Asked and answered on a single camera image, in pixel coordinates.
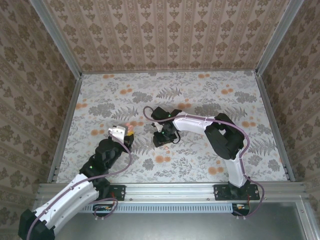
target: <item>floral tablecloth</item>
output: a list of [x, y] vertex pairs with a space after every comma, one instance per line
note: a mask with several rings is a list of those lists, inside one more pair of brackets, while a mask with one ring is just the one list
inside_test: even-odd
[[[227, 114], [250, 137], [243, 157], [247, 174], [258, 181], [286, 180], [253, 71], [210, 71], [83, 75], [57, 182], [70, 182], [107, 137], [108, 128], [126, 123], [134, 126], [133, 164], [108, 178], [111, 182], [228, 180], [224, 160], [203, 135], [181, 132], [178, 144], [155, 148], [152, 137], [156, 129], [143, 116], [146, 105], [201, 116]], [[123, 153], [110, 172], [128, 162]]]

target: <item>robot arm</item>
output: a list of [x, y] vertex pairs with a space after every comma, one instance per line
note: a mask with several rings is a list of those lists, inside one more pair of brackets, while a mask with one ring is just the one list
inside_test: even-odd
[[[114, 126], [109, 129], [113, 137], [121, 141], [129, 150], [134, 141], [133, 133], [128, 132], [127, 126]], [[95, 149], [95, 154], [83, 165], [79, 174], [49, 202], [31, 212], [29, 209], [24, 211], [20, 217], [18, 235], [27, 239], [27, 234], [34, 220], [53, 203], [46, 214], [42, 215], [34, 225], [30, 240], [54, 240], [55, 236], [62, 227], [87, 204], [95, 200], [105, 199], [109, 196], [110, 182], [102, 177], [93, 180], [89, 178], [106, 175], [109, 169], [121, 156], [125, 149], [117, 141], [109, 136], [103, 139]]]
[[[154, 120], [164, 120], [175, 116], [185, 117], [154, 123], [157, 132], [153, 134], [153, 143], [156, 147], [173, 143], [177, 138], [176, 133], [178, 131], [205, 134], [215, 153], [224, 159], [229, 174], [229, 184], [238, 189], [249, 184], [242, 172], [239, 159], [240, 150], [244, 147], [243, 141], [245, 139], [241, 132], [225, 124], [196, 119], [194, 117], [197, 116], [177, 109], [169, 113], [161, 107], [157, 107], [151, 114]], [[224, 113], [219, 113], [216, 117], [211, 116], [208, 118], [234, 124]]]

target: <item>gray leaf pattern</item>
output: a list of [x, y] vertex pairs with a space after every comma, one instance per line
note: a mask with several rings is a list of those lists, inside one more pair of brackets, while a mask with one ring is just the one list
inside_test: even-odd
[[[249, 151], [243, 156], [247, 174], [254, 180], [285, 181], [273, 133], [257, 93], [252, 71], [83, 75], [57, 182], [73, 179], [98, 143], [108, 137], [108, 128], [118, 124], [134, 126], [133, 162], [125, 172], [109, 177], [109, 181], [228, 181], [225, 162], [215, 154], [205, 135], [182, 131], [178, 144], [155, 147], [153, 133], [157, 129], [143, 116], [145, 106], [160, 106], [168, 112], [181, 109], [206, 117], [227, 114], [250, 137]], [[2, 132], [3, 139], [17, 138], [11, 137], [10, 131]], [[123, 169], [128, 162], [128, 154], [123, 153], [110, 172]]]

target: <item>patterned wallpaper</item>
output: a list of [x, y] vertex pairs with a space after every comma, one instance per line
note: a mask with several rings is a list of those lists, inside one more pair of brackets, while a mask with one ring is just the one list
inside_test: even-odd
[[83, 72], [254, 69], [289, 0], [45, 0]]
[[75, 79], [27, 0], [0, 1], [0, 239], [46, 182]]
[[305, 0], [262, 76], [298, 181], [320, 220], [320, 1]]

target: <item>wall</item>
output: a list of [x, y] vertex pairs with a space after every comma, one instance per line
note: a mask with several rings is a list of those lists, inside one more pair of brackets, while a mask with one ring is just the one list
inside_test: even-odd
[[295, 176], [320, 219], [320, 1], [304, 1], [262, 78]]
[[45, 0], [83, 72], [254, 69], [289, 0]]
[[46, 182], [75, 79], [27, 0], [0, 1], [0, 239]]

